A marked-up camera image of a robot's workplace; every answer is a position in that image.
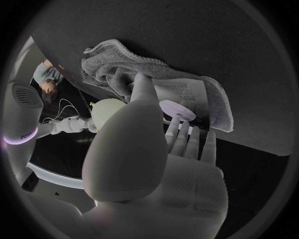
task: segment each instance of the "man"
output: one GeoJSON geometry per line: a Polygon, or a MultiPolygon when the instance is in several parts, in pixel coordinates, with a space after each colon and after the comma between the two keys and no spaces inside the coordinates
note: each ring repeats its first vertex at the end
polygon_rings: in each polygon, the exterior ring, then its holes
{"type": "Polygon", "coordinates": [[[45,104],[52,103],[58,96],[57,85],[62,81],[63,76],[49,60],[45,60],[38,65],[33,78],[42,89],[41,97],[45,104]]]}

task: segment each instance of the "folded towel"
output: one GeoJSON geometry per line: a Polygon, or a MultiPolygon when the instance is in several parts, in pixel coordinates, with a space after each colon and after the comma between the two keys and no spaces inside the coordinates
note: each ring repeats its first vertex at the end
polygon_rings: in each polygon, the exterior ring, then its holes
{"type": "Polygon", "coordinates": [[[83,83],[114,92],[125,102],[130,102],[132,92],[127,85],[134,81],[137,72],[158,80],[202,80],[207,92],[210,127],[224,132],[233,131],[234,120],[227,95],[216,80],[177,71],[159,60],[138,56],[115,39],[104,41],[94,48],[87,48],[84,53],[89,54],[89,57],[82,59],[83,83]]]}

